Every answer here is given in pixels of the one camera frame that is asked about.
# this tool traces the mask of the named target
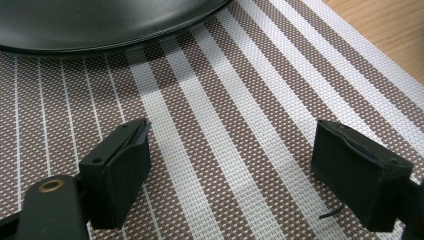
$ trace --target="white stripe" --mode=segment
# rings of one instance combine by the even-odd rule
[[[424,85],[407,74],[326,4],[317,0],[303,0],[303,2],[379,72],[385,75],[406,96],[424,110]]]
[[[190,63],[175,46],[178,46],[176,40],[163,44],[168,62],[253,234],[258,239],[285,238]]]
[[[116,91],[115,81],[113,80],[113,76],[112,76],[112,73],[110,71],[109,62],[107,60],[107,57],[104,57],[104,59],[105,59],[106,68],[107,68],[107,71],[108,71],[108,74],[109,74],[110,83],[112,84],[113,93],[115,94],[115,99],[116,99],[116,102],[117,102],[117,105],[118,105],[118,109],[119,109],[119,113],[121,115],[122,122],[126,122],[124,111],[122,110],[121,101],[119,100],[118,91]],[[150,203],[150,197],[149,197],[149,193],[147,192],[146,183],[143,184],[143,192],[144,192],[144,195],[146,197],[147,205],[149,206],[149,212],[150,212],[150,215],[152,216],[153,225],[155,226],[155,230],[157,232],[158,238],[162,239],[162,236],[161,236],[160,231],[159,231],[158,223],[157,223],[157,220],[156,220],[156,216],[155,216],[155,213],[153,211],[152,204]]]
[[[17,181],[17,195],[18,195],[18,210],[22,209],[22,196],[21,196],[21,145],[19,136],[19,101],[18,101],[18,58],[15,56],[15,124],[16,124],[16,181]]]
[[[75,165],[77,166],[77,172],[79,172],[77,141],[75,140],[74,124],[72,123],[73,121],[72,121],[71,105],[69,103],[68,88],[66,87],[66,77],[65,77],[65,71],[63,70],[62,60],[60,60],[60,71],[62,74],[63,89],[65,90],[66,108],[68,110],[69,128],[71,130],[72,145],[74,148]]]
[[[222,233],[203,193],[165,100],[142,52],[127,55],[141,100],[161,149],[179,202],[194,238],[222,239]]]
[[[218,19],[223,21],[224,18],[229,18],[228,14],[228,11],[224,11],[221,14],[218,14]],[[238,33],[237,28],[232,26],[230,27],[228,24],[228,21],[223,23],[223,25],[227,25],[226,27],[229,27],[227,32],[232,31],[231,34],[238,35],[240,39],[244,39],[246,41],[242,44],[239,42],[240,47],[242,49],[252,51],[252,54],[258,54],[255,53],[255,50],[252,49],[251,45],[248,43],[250,39],[244,35],[239,35],[240,33]],[[298,163],[293,158],[292,154],[287,149],[284,142],[267,119],[266,115],[262,112],[253,97],[250,95],[249,91],[244,86],[243,82],[224,54],[221,52],[220,48],[213,41],[210,34],[204,29],[199,29],[196,32],[195,37],[200,48],[202,48],[202,51],[211,62],[226,90],[237,105],[240,113],[243,115],[250,129],[253,131],[256,139],[259,141],[270,162],[274,166],[274,169],[284,182],[290,192],[290,195],[295,200],[300,211],[305,216],[315,234],[320,239],[346,238],[343,230],[333,218],[327,218],[324,220],[318,219],[320,214],[329,211],[328,208],[325,206],[318,193],[314,190],[312,184],[304,175]],[[263,77],[269,80],[272,79],[269,74],[266,74]],[[281,84],[281,82],[276,81],[276,79],[278,78],[273,78],[273,81]],[[286,102],[292,102],[292,100],[294,100],[293,102],[300,104],[297,106],[298,109],[303,108],[303,105],[299,102],[299,100],[296,100],[293,93],[286,91],[286,94],[292,95],[290,99],[287,99],[288,96],[286,95]],[[309,115],[306,113],[302,114],[301,112],[298,112],[298,114],[301,116]],[[306,119],[310,119],[312,124],[316,124],[315,119],[313,119],[310,115],[309,117],[306,117]]]
[[[101,141],[103,141],[102,129],[100,128],[99,118],[97,117],[96,103],[94,102],[93,91],[91,90],[90,79],[89,79],[89,76],[88,76],[87,66],[85,64],[84,59],[82,59],[82,63],[83,63],[83,66],[84,66],[85,80],[87,82],[88,92],[90,93],[90,99],[91,99],[91,105],[93,107],[94,119],[96,120],[97,130],[99,132],[99,139],[100,139],[100,142],[101,142]]]
[[[285,1],[271,0],[275,7],[305,36],[371,105],[424,156],[424,133],[356,70],[330,43]]]
[[[47,140],[46,112],[44,110],[43,84],[41,83],[40,59],[37,59],[38,88],[40,89],[41,115],[43,118],[44,148],[46,151],[47,176],[51,176],[49,142]]]
[[[255,3],[251,1],[242,1],[240,2],[240,5],[264,31],[275,47],[277,47],[280,52],[284,54],[284,56],[292,64],[296,71],[299,72],[299,74],[309,83],[312,89],[314,89],[318,96],[324,101],[324,103],[331,109],[331,111],[342,123],[355,128],[366,136],[381,143],[381,140],[375,135],[373,131],[371,131],[364,120],[361,119],[352,108],[350,108],[350,106],[331,87],[325,78],[321,76],[321,74],[309,63],[309,61],[299,52],[299,50],[287,39],[287,37],[275,26],[271,19],[269,19],[268,16],[266,16],[266,14],[262,12],[262,10]],[[261,51],[256,47],[254,42],[247,36],[238,23],[236,23],[236,21],[230,17],[230,14],[228,12],[223,12],[223,14],[227,16],[226,18],[222,18],[223,21],[226,21],[223,25],[226,27],[228,24],[231,24],[231,31],[227,31],[232,36],[234,41],[238,42],[239,47],[243,47],[243,44],[240,44],[242,43],[241,41],[249,42],[250,48],[247,49],[245,47],[245,50],[243,50],[244,54],[248,56],[252,64],[256,62],[256,64],[254,64],[255,69],[261,76],[264,77],[264,81],[287,110],[289,115],[293,118],[294,122],[297,124],[299,122],[309,123],[309,125],[298,124],[298,127],[308,139],[309,143],[313,145],[316,130],[315,119],[313,119],[313,117],[310,115],[310,117],[305,119],[307,115],[299,114],[299,111],[304,109],[304,106],[301,104],[300,100],[296,100],[297,96],[290,90],[290,87],[285,83],[285,81],[279,77],[279,74],[271,67],[272,65],[269,63],[269,61],[267,61],[265,56],[263,56]]]

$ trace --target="striped placemat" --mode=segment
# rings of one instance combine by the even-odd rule
[[[310,170],[316,119],[349,125],[424,177],[424,87],[315,0],[239,0],[143,51],[0,54],[1,217],[116,125],[152,122],[152,171],[121,231],[93,239],[399,239],[370,233]]]

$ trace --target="woven placemat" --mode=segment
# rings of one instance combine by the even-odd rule
[[[324,3],[239,0],[190,33],[107,58],[0,54],[1,217],[116,125],[152,122],[152,171],[120,231],[92,239],[399,239],[370,233],[311,173],[317,119],[424,177],[424,87]]]

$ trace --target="black plate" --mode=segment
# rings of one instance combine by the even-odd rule
[[[0,51],[93,55],[187,30],[232,0],[0,0]]]

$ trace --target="placemat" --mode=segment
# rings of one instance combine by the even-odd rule
[[[147,117],[152,170],[122,230],[92,239],[399,239],[370,233],[310,170],[317,119],[424,173],[424,87],[315,0],[239,0],[125,55],[0,54],[1,217],[116,125]]]

